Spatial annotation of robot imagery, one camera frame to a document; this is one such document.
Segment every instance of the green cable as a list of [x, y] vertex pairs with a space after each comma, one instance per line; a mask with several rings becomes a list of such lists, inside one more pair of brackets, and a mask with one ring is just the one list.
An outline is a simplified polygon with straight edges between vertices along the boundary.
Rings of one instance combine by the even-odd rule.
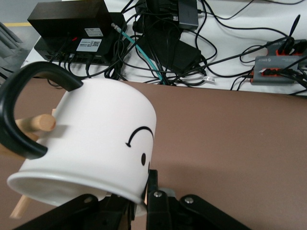
[[[122, 34], [124, 37], [126, 37], [132, 44], [135, 44], [135, 41], [129, 37], [128, 34], [126, 34], [118, 25], [112, 23], [111, 26], [117, 31], [119, 32], [120, 34]], [[141, 47], [139, 47], [139, 45], [135, 45], [135, 47], [139, 50], [139, 52], [145, 57], [145, 59], [148, 61], [148, 63], [151, 65], [151, 67], [158, 71], [158, 69], [156, 68], [156, 66], [154, 65], [154, 63], [149, 59], [149, 57], [144, 53], [144, 51], [141, 49]], [[162, 81], [163, 85], [165, 85], [165, 82], [162, 78], [162, 75], [159, 73], [159, 72], [156, 72], [159, 79]]]

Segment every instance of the brown surface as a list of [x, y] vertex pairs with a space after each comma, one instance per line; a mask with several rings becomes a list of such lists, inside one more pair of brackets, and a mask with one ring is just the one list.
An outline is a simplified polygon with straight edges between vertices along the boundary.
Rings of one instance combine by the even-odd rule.
[[[157, 113], [151, 168], [177, 197], [196, 194], [255, 230], [307, 226], [307, 101], [286, 95], [130, 83]], [[50, 113], [63, 90], [32, 80], [16, 119]], [[20, 162], [0, 156], [1, 229], [51, 206], [33, 202], [21, 220], [8, 216], [20, 198], [6, 178]], [[137, 219], [133, 230], [144, 228]]]

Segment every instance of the wooden stick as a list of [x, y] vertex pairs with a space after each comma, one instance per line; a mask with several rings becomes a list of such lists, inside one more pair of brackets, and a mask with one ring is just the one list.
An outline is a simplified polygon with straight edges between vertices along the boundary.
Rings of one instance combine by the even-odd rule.
[[23, 132], [36, 131], [51, 131], [56, 125], [56, 120], [52, 115], [42, 114], [35, 117], [18, 119], [15, 121], [16, 125]]
[[[26, 119], [19, 119], [15, 121], [17, 126], [19, 127], [19, 129], [22, 132], [25, 132], [25, 134], [32, 140], [37, 141], [38, 140], [38, 136], [30, 133], [33, 131], [51, 131], [56, 124], [56, 120], [53, 116], [51, 115], [40, 115], [40, 116], [36, 116], [36, 117], [31, 117], [31, 118], [26, 118]], [[1, 149], [1, 147], [3, 147], [2, 145], [0, 146], [0, 152], [1, 153], [6, 153], [6, 155], [13, 155], [15, 157], [18, 157], [20, 159], [23, 159], [23, 157], [11, 152], [10, 150], [8, 150], [7, 148], [3, 147], [5, 150]], [[18, 201], [16, 207], [14, 208], [13, 212], [10, 215], [10, 218], [12, 219], [20, 219], [25, 211], [28, 209], [28, 206], [31, 202], [31, 198], [22, 195], [20, 200]]]
[[20, 219], [21, 217], [23, 217], [25, 211], [28, 209], [31, 200], [31, 198], [22, 195], [13, 212], [11, 213], [10, 218]]
[[[15, 120], [19, 129], [24, 132], [30, 139], [37, 141], [38, 136], [31, 133], [34, 131], [51, 131], [56, 125], [56, 120], [52, 115], [42, 114], [35, 117], [24, 118]], [[10, 151], [6, 147], [0, 144], [0, 153], [2, 155], [15, 157], [20, 160], [24, 160], [24, 157], [17, 155], [16, 153]]]

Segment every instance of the smiley face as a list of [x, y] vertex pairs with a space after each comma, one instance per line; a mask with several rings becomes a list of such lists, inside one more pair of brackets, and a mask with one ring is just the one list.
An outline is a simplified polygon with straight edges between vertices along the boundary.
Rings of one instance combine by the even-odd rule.
[[[151, 133], [152, 137], [154, 138], [154, 134], [153, 134], [152, 130], [151, 130], [149, 127], [147, 127], [147, 126], [139, 127], [139, 128], [137, 128], [136, 130], [133, 131], [133, 133], [130, 135], [130, 138], [129, 138], [128, 142], [126, 143], [126, 145], [127, 145], [129, 148], [131, 148], [131, 142], [132, 142], [134, 136], [135, 136], [139, 131], [141, 131], [141, 130], [147, 130], [147, 131], [149, 131], [149, 132]], [[142, 156], [141, 156], [141, 164], [142, 164], [142, 166], [145, 166], [145, 164], [146, 164], [146, 153], [143, 153]]]

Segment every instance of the mug handle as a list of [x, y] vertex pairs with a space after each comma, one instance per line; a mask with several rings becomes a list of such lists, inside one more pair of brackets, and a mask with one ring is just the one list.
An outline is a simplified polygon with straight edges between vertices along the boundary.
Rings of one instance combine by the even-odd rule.
[[12, 74], [0, 87], [0, 143], [28, 159], [44, 156], [47, 147], [31, 140], [17, 127], [14, 108], [20, 92], [36, 74], [55, 82], [67, 91], [78, 89], [83, 85], [81, 80], [58, 65], [35, 62]]

